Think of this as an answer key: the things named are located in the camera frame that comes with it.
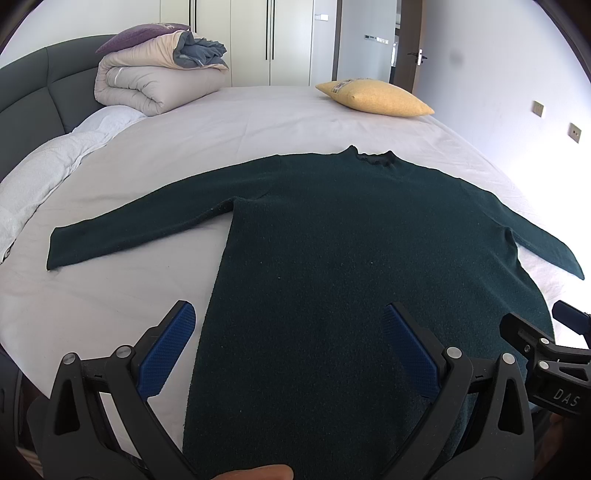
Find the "wardrobe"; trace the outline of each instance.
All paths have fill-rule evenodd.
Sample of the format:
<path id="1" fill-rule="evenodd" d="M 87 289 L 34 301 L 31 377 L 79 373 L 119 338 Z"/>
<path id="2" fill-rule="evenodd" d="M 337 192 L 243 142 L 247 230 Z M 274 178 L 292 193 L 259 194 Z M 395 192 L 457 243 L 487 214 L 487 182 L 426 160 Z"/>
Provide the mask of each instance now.
<path id="1" fill-rule="evenodd" d="M 228 86 L 310 84 L 314 0 L 196 0 L 198 35 L 222 42 Z"/>

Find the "human hand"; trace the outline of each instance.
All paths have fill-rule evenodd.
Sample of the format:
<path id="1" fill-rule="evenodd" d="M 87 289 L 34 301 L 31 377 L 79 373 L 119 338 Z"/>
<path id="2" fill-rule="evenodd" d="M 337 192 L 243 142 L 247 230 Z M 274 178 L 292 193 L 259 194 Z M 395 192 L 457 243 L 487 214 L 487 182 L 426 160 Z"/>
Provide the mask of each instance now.
<path id="1" fill-rule="evenodd" d="M 234 470 L 213 480 L 293 480 L 294 472 L 287 465 L 265 465 L 251 470 Z"/>

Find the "light switch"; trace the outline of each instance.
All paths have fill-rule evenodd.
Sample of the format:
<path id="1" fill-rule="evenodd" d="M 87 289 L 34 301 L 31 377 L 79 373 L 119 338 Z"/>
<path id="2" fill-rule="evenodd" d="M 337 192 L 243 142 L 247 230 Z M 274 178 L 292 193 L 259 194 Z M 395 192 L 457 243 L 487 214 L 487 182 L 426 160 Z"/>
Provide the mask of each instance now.
<path id="1" fill-rule="evenodd" d="M 533 105 L 531 106 L 531 111 L 540 118 L 544 118 L 544 105 L 541 103 L 534 101 Z"/>

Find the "door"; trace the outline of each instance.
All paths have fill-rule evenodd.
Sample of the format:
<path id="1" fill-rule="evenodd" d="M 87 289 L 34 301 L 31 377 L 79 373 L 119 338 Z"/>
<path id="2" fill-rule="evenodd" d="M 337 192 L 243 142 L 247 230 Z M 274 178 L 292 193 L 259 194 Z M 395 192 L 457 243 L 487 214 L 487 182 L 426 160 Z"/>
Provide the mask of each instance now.
<path id="1" fill-rule="evenodd" d="M 423 0 L 402 0 L 400 9 L 400 27 L 396 29 L 398 36 L 395 53 L 394 85 L 413 92 L 421 65 L 427 57 L 422 49 Z"/>
<path id="2" fill-rule="evenodd" d="M 226 47 L 226 53 L 222 59 L 232 71 L 230 0 L 199 0 L 196 4 L 196 7 L 193 6 L 190 10 L 192 13 L 195 8 L 197 9 L 195 16 L 191 19 L 194 23 L 194 31 L 200 37 L 223 43 L 224 47 Z M 231 87 L 232 75 L 229 72 L 225 74 L 225 80 L 225 86 Z"/>
<path id="3" fill-rule="evenodd" d="M 272 0 L 232 0 L 230 73 L 233 87 L 270 83 L 271 3 Z"/>
<path id="4" fill-rule="evenodd" d="M 389 81 L 396 0 L 342 0 L 337 80 Z"/>
<path id="5" fill-rule="evenodd" d="M 160 2 L 160 21 L 191 25 L 193 19 L 189 18 L 190 3 L 187 0 L 162 0 Z"/>
<path id="6" fill-rule="evenodd" d="M 271 1 L 271 85 L 308 86 L 314 0 Z"/>

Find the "gray upholstered headboard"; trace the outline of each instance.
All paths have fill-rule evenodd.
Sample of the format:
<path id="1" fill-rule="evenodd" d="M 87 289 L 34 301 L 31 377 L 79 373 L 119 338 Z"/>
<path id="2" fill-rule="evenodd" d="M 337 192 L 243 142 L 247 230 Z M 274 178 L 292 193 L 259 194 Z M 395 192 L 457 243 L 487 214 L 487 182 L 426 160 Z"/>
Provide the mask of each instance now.
<path id="1" fill-rule="evenodd" d="M 0 69 L 0 181 L 30 152 L 71 132 L 103 105 L 95 100 L 95 50 L 112 35 L 37 50 Z"/>

